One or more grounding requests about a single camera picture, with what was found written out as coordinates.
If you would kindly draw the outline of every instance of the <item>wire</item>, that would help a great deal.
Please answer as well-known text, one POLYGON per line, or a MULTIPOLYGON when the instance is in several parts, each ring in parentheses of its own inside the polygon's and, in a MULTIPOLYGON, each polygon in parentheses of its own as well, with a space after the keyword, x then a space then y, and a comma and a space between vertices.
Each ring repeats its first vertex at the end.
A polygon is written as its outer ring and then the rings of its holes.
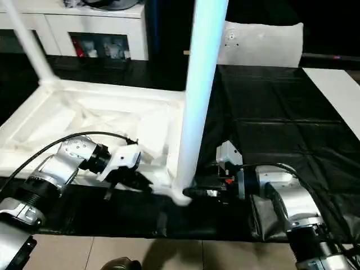
POLYGON ((47 151, 48 149, 50 149, 51 147, 57 145, 60 142, 64 142, 68 139, 77 137, 77 136, 83 136, 83 135, 92 135, 92 134, 98 134, 98 135, 107 135, 107 136, 112 136, 112 137, 116 137, 116 138, 120 138, 123 140, 126 140, 126 143, 128 145, 130 144, 135 144, 137 142, 132 141, 131 139, 116 134, 116 133, 111 133, 111 132, 103 132, 103 131, 85 131, 85 132, 79 132, 79 133, 74 133, 74 134, 70 134, 67 135, 65 137, 62 137, 58 140, 56 140, 55 142, 50 143, 49 145, 45 146, 44 148, 42 148, 40 151, 38 151, 37 153, 35 153, 32 157, 30 157, 27 161, 25 161, 24 163, 22 163, 5 181, 5 184, 0 188, 0 193, 4 190, 4 188, 17 176, 18 173, 21 172, 22 169, 24 169, 29 163, 31 163, 34 159, 36 159, 39 155, 41 155, 42 153, 44 153, 45 151, 47 151))
MULTIPOLYGON (((292 175, 294 175, 299 182, 301 183, 301 185, 313 196, 315 196, 317 199, 319 199, 319 201, 321 201, 322 205, 324 205, 327 210, 331 213, 331 215, 336 219, 336 221, 339 223, 340 227, 343 228, 343 230, 345 231, 345 234, 348 238, 348 240, 351 241, 351 244, 353 245, 353 247, 356 250, 359 250, 359 246, 356 243, 356 240, 354 239, 354 237, 351 235, 350 233, 350 229, 349 226, 346 222, 346 220, 344 219, 344 217, 342 215, 341 218, 338 217, 338 215, 336 213, 334 213, 334 211, 330 208, 328 202, 322 197, 320 196, 320 194, 318 192, 315 191, 315 189, 313 189, 309 184, 307 184, 307 182, 305 182, 300 175, 298 175, 298 173, 292 169, 289 168, 288 166, 285 166, 283 164, 280 163, 273 163, 273 162, 262 162, 262 163, 252 163, 252 164, 242 164, 238 166, 238 169, 242 169, 244 167, 255 167, 255 166, 262 166, 262 165, 270 165, 270 166, 274 166, 274 167, 278 167, 281 168, 285 171, 287 171, 288 173, 291 173, 292 175)), ((336 208, 336 210, 338 212, 340 212, 340 207, 338 206, 338 204, 336 203, 336 201, 332 202, 336 208)), ((346 256, 346 258, 352 263, 351 266, 355 267, 355 269, 360 270, 360 264, 358 263, 358 260, 350 255, 347 254, 347 250, 346 248, 342 245, 342 243, 334 238, 334 236, 332 237, 332 241, 339 247, 340 251, 344 254, 344 256, 346 256)))

